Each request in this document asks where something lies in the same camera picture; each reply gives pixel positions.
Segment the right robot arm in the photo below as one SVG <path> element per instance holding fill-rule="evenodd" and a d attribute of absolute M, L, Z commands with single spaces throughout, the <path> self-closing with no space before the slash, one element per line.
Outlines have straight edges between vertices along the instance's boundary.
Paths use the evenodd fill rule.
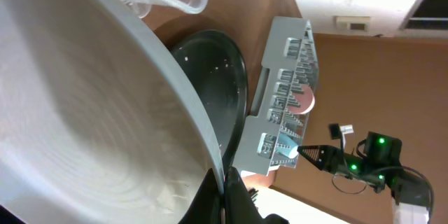
<path fill-rule="evenodd" d="M 300 156 L 317 169 L 349 180 L 361 181 L 376 193 L 391 191 L 394 223 L 430 223 L 434 190 L 419 171 L 401 165 L 402 141 L 369 132 L 356 147 L 356 154 L 329 145 L 299 146 Z"/>

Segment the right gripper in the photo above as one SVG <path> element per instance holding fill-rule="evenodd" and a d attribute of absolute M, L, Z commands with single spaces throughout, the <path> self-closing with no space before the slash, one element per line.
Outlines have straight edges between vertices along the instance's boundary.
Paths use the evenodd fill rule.
<path fill-rule="evenodd" d="M 360 157 L 343 153 L 338 148 L 333 151 L 333 147 L 329 145 L 299 146 L 297 151 L 315 168 L 331 174 L 353 179 L 358 178 L 365 171 L 365 164 Z"/>

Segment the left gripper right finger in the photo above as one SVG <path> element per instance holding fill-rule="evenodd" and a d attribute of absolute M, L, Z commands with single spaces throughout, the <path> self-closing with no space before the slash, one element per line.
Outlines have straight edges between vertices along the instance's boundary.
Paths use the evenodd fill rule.
<path fill-rule="evenodd" d="M 259 214 L 235 167 L 230 167 L 225 175 L 224 192 L 226 224 L 289 224 L 275 213 L 265 218 Z"/>

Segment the blue cup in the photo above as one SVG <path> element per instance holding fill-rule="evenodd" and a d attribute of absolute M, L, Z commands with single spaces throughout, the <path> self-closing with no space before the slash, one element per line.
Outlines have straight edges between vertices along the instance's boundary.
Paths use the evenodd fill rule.
<path fill-rule="evenodd" d="M 298 144 L 288 135 L 280 134 L 277 140 L 276 151 L 287 158 L 293 159 L 298 156 Z"/>

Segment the grey plate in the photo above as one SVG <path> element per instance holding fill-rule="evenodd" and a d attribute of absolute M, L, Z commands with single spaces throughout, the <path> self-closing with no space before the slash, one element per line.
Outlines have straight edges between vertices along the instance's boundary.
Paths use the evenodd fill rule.
<path fill-rule="evenodd" d="M 1 205 L 24 223 L 179 223 L 211 122 L 165 45 L 120 0 L 1 0 Z"/>

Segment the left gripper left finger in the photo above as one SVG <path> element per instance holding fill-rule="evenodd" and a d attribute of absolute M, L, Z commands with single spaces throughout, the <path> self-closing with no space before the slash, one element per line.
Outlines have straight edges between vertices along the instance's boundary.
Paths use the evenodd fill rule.
<path fill-rule="evenodd" d="M 221 198 L 213 169 L 209 169 L 179 224 L 220 224 Z"/>

